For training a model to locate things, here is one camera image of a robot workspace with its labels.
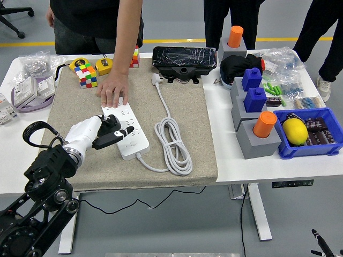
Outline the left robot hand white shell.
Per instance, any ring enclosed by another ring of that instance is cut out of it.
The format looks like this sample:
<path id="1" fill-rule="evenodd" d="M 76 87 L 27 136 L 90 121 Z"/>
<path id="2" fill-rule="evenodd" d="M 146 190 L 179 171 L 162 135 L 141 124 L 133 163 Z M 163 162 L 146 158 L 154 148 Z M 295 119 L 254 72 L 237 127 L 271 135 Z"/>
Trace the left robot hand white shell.
<path id="1" fill-rule="evenodd" d="M 63 148 L 69 154 L 84 156 L 88 149 L 103 149 L 118 143 L 133 131 L 133 126 L 122 129 L 114 115 L 97 115 L 72 126 Z"/>

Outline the person's right hand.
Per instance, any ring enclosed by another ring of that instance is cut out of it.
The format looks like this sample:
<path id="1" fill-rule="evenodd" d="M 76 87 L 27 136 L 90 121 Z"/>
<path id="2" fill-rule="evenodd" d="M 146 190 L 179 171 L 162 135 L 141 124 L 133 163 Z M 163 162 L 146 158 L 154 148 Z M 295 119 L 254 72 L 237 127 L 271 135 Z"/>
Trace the person's right hand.
<path id="1" fill-rule="evenodd" d="M 48 25 L 51 28 L 54 28 L 54 24 L 55 24 L 55 16 L 54 13 L 51 9 L 51 7 L 48 8 L 47 12 L 46 12 L 46 20 L 48 22 Z"/>

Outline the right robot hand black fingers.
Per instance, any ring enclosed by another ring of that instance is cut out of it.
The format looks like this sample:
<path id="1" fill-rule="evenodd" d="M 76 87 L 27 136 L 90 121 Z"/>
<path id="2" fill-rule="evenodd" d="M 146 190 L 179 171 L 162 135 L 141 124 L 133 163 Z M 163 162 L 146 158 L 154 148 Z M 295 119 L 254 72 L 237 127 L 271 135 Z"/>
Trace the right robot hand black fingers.
<path id="1" fill-rule="evenodd" d="M 316 238 L 318 245 L 320 246 L 320 248 L 322 249 L 321 252 L 319 251 L 315 251 L 315 250 L 311 250 L 310 252 L 314 255 L 318 255 L 318 256 L 325 256 L 325 257 L 334 257 L 334 256 L 342 256 L 342 250 L 340 250 L 340 254 L 334 254 L 331 249 L 329 248 L 329 246 L 327 245 L 326 241 L 323 239 L 323 237 L 315 230 L 312 229 L 311 230 L 313 236 Z"/>

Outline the person's left hand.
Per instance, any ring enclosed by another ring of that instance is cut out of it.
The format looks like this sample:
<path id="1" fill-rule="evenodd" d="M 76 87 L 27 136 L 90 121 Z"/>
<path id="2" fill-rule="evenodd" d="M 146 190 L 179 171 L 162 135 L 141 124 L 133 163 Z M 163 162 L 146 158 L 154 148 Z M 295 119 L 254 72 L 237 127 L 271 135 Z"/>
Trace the person's left hand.
<path id="1" fill-rule="evenodd" d="M 111 70 L 104 81 L 99 83 L 96 95 L 101 99 L 102 107 L 117 108 L 120 95 L 126 105 L 129 99 L 129 71 Z"/>

